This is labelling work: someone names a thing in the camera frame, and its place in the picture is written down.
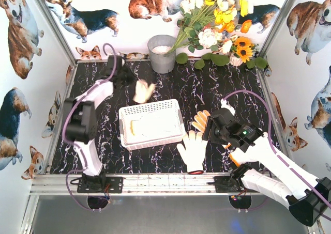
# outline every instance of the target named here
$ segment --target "corgi wallpaper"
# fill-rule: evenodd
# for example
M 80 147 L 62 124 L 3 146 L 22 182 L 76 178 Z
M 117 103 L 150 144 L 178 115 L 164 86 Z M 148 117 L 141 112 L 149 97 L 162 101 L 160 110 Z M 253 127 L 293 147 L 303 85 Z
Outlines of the corgi wallpaper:
M 159 34 L 177 36 L 182 0 L 45 0 L 51 15 L 76 59 L 106 59 L 100 50 L 105 42 L 128 59 L 148 58 L 148 40 Z M 247 19 L 253 26 L 247 34 L 261 47 L 284 0 L 250 0 L 254 13 L 239 18 L 240 29 Z M 201 56 L 206 50 L 190 53 Z
M 70 61 L 35 0 L 0 0 L 0 23 L 0 232 L 19 233 Z
M 319 178 L 331 178 L 330 12 L 331 0 L 296 0 L 267 52 L 284 141 L 292 159 Z

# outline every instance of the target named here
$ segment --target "flower vase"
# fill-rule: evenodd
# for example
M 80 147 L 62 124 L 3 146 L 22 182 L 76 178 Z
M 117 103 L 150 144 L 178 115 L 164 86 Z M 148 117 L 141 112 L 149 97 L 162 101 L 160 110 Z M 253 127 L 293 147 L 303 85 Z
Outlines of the flower vase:
M 176 51 L 171 53 L 158 54 L 153 51 L 158 46 L 172 47 L 176 39 L 169 35 L 156 35 L 151 37 L 147 46 L 149 50 L 149 57 L 151 59 L 152 69 L 160 74 L 166 74 L 171 72 L 175 67 Z

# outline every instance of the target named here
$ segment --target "white basket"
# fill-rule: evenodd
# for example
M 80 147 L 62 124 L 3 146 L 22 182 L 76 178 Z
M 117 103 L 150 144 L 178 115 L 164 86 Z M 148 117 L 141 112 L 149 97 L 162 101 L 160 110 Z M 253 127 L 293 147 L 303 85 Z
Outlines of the white basket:
M 166 118 L 167 122 L 173 123 L 174 128 L 171 132 L 163 132 L 163 136 L 158 138 L 133 135 L 131 132 L 131 121 L 147 117 L 146 115 L 150 113 L 153 113 L 153 115 L 154 113 L 162 114 L 162 118 Z M 118 114 L 121 144 L 128 150 L 181 142 L 186 133 L 179 104 L 175 99 L 122 107 L 119 109 Z

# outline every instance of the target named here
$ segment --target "black marble surface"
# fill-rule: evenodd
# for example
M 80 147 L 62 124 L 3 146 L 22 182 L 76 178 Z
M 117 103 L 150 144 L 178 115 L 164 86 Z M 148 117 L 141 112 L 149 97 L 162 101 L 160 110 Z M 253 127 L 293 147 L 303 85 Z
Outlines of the black marble surface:
M 129 68 L 148 83 L 156 84 L 156 91 L 149 102 L 177 99 L 181 108 L 186 131 L 191 129 L 194 115 L 198 111 L 208 110 L 212 113 L 220 108 L 220 100 L 227 94 L 239 90 L 251 90 L 262 96 L 258 76 L 251 71 L 235 67 L 216 67 L 206 65 L 202 70 L 193 67 L 194 61 L 186 65 L 176 65 L 168 74 L 158 74 L 151 68 L 149 61 L 128 61 Z M 78 65 L 71 90 L 71 97 L 76 97 L 88 90 L 106 63 L 81 63 Z M 134 86 L 130 85 L 107 98 L 97 108 L 98 134 L 96 146 L 99 158 L 107 173 L 142 174 L 142 173 L 185 173 L 184 165 L 176 144 L 157 146 L 141 150 L 128 151 L 121 146 L 119 137 L 118 110 L 123 106 L 135 105 Z M 228 102 L 235 108 L 236 117 L 241 121 L 251 121 L 256 126 L 267 130 L 267 112 L 262 103 L 252 95 L 238 94 Z M 277 138 L 273 130 L 273 140 Z M 229 158 L 231 150 L 208 143 L 204 170 L 206 172 L 229 171 L 235 165 Z M 261 164 L 254 164 L 261 170 Z M 52 161 L 51 174 L 66 174 L 73 168 L 81 168 L 78 155 L 72 147 L 59 138 Z

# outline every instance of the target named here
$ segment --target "white flower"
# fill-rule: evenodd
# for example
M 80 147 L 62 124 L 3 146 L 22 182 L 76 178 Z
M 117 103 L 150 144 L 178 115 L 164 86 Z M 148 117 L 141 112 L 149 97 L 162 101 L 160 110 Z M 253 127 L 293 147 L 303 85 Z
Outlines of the white flower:
M 204 48 L 209 49 L 212 45 L 217 44 L 217 39 L 214 32 L 207 28 L 203 32 L 200 32 L 199 35 L 199 43 Z
M 184 13 L 191 13 L 191 10 L 194 9 L 194 5 L 192 7 L 192 4 L 189 0 L 183 0 L 180 3 L 180 6 L 184 9 Z
M 232 46 L 232 40 L 228 40 L 227 42 L 224 43 L 224 45 L 221 47 L 221 52 L 223 54 L 226 54 L 230 51 Z
M 203 0 L 189 0 L 189 2 L 193 6 L 193 9 L 194 9 L 194 6 L 196 6 L 197 8 L 201 8 L 204 4 Z

